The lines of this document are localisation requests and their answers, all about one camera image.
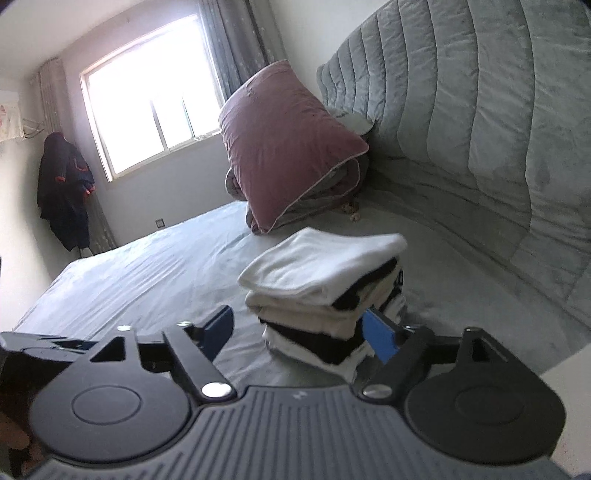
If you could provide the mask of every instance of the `bed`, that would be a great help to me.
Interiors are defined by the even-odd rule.
[[[403,234],[406,322],[484,327],[548,370],[591,342],[590,19],[579,0],[385,4],[318,73],[327,106],[375,123],[359,222],[330,211],[256,236],[231,203],[72,263],[16,330],[152,333],[228,304],[236,328],[216,365],[235,385],[339,382],[269,353],[236,283],[310,225]]]
[[[238,388],[248,384],[331,385],[342,382],[318,369],[267,350],[258,319],[248,312],[240,272],[260,253],[296,230],[312,226],[343,235],[400,232],[409,243],[402,261],[407,319],[439,334],[467,325],[490,331],[530,368],[541,373],[591,342],[591,332],[518,279],[517,299],[506,279],[468,244],[361,196],[361,219],[330,211],[267,236],[244,222],[246,204],[217,210],[158,231],[111,252],[70,264],[22,318],[17,332],[98,339],[117,325],[153,333],[184,320],[204,319],[221,304],[235,312],[235,332],[216,366]],[[361,365],[358,382],[373,371]]]

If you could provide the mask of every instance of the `hanging clothes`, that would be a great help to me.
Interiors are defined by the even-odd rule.
[[[95,179],[79,150],[61,132],[50,134],[39,168],[37,204],[41,218],[69,251],[90,245],[85,200],[95,189]]]

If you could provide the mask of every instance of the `stack of folded clothes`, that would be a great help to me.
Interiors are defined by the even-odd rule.
[[[238,278],[265,324],[269,348],[353,382],[373,350],[363,312],[404,308],[398,234],[348,237],[305,228],[256,258]]]

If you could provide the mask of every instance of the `window sill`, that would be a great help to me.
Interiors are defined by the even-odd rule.
[[[113,173],[113,180],[110,180],[108,182],[108,185],[113,185],[113,184],[117,183],[118,180],[121,180],[123,177],[128,177],[130,175],[133,176],[133,174],[136,174],[137,172],[147,168],[148,165],[156,166],[162,160],[166,159],[170,155],[174,155],[175,153],[185,150],[186,148],[195,147],[196,145],[206,144],[208,142],[211,142],[214,138],[218,138],[220,136],[220,133],[221,132],[219,130],[215,130],[212,133],[202,135],[201,137],[192,138],[190,140],[187,140],[184,143],[176,145],[174,148],[171,148],[167,152],[162,152],[162,153],[159,153],[158,155],[154,155],[153,157],[146,158],[146,160],[142,160],[141,162],[136,163],[135,165],[133,165],[129,168],[126,168],[124,171],[122,171],[120,173]]]

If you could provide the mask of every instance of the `curtain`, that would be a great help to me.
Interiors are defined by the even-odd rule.
[[[44,64],[37,75],[41,90],[41,104],[47,133],[62,132],[66,139],[73,141],[74,126],[70,98],[66,85],[66,73],[60,59],[51,59]],[[113,233],[96,194],[86,201],[88,212],[90,251],[100,254],[117,248]]]
[[[268,0],[197,1],[226,100],[263,67],[287,58]]]

